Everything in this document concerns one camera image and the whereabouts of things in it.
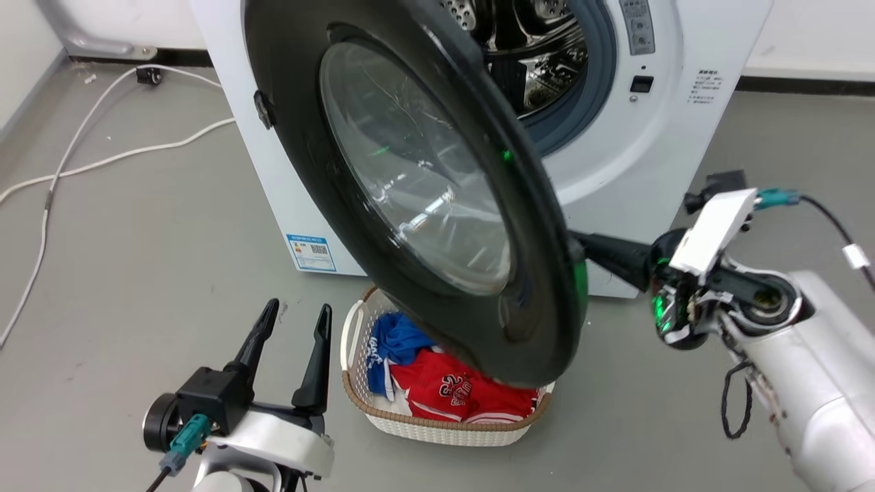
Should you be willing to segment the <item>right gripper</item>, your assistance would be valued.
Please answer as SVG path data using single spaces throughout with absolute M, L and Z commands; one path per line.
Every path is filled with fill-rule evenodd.
M 714 270 L 702 274 L 681 271 L 670 266 L 693 228 L 673 228 L 659 236 L 652 245 L 614 236 L 572 231 L 571 237 L 582 246 L 587 259 L 609 271 L 639 292 L 649 292 L 657 336 L 675 350 L 700 348 L 710 338 L 725 337 L 716 311 L 716 300 L 704 299 Z

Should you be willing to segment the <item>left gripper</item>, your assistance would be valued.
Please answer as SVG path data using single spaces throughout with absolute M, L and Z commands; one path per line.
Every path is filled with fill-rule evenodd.
M 280 310 L 270 299 L 225 372 L 256 378 L 265 343 L 271 338 Z M 328 404 L 332 355 L 332 307 L 324 304 L 314 328 L 314 345 L 293 406 L 306 415 L 323 415 Z M 334 467 L 334 442 L 324 432 L 321 416 L 298 417 L 290 408 L 254 404 L 228 436 L 218 424 L 195 414 L 184 418 L 173 394 L 163 394 L 150 406 L 143 422 L 147 449 L 163 454 L 164 476 L 177 476 L 191 455 L 200 455 L 197 479 L 322 479 Z

